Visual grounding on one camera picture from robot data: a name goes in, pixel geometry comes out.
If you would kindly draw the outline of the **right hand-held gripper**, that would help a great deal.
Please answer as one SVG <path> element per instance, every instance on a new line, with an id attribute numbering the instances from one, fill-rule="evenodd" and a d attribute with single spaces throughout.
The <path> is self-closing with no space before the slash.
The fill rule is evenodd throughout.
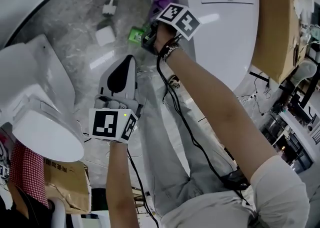
<path id="1" fill-rule="evenodd" d="M 146 31 L 141 36 L 141 47 L 154 55 L 157 54 L 154 43 L 160 22 L 176 30 L 176 41 L 179 41 L 180 38 L 190 41 L 202 25 L 189 7 L 175 3 L 168 4 L 162 11 L 151 17 Z"/>

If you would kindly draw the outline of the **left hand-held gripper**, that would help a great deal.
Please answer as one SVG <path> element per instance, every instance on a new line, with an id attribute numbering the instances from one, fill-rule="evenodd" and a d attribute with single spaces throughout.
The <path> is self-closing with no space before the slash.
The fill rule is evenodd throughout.
<path id="1" fill-rule="evenodd" d="M 142 104 L 136 99 L 138 72 L 134 56 L 116 60 L 102 74 L 98 95 L 135 100 L 132 109 L 89 109 L 89 135 L 95 139 L 127 144 L 141 116 Z"/>

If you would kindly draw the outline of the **person's right hand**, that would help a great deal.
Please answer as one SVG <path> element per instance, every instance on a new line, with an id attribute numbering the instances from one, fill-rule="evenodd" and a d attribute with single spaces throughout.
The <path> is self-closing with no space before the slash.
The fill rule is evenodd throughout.
<path id="1" fill-rule="evenodd" d="M 156 40 L 154 43 L 154 47 L 156 51 L 159 53 L 164 45 L 173 39 L 177 34 L 176 29 L 164 22 L 159 22 L 156 32 Z"/>

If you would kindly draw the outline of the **person's left hand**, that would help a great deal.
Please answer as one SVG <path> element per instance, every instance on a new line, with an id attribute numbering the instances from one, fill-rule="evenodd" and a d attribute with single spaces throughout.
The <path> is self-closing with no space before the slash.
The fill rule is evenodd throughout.
<path id="1" fill-rule="evenodd" d="M 120 98 L 120 97 L 108 97 L 104 95 L 98 95 L 95 98 L 94 107 L 110 108 L 110 109 L 136 109 L 138 103 L 135 100 Z"/>

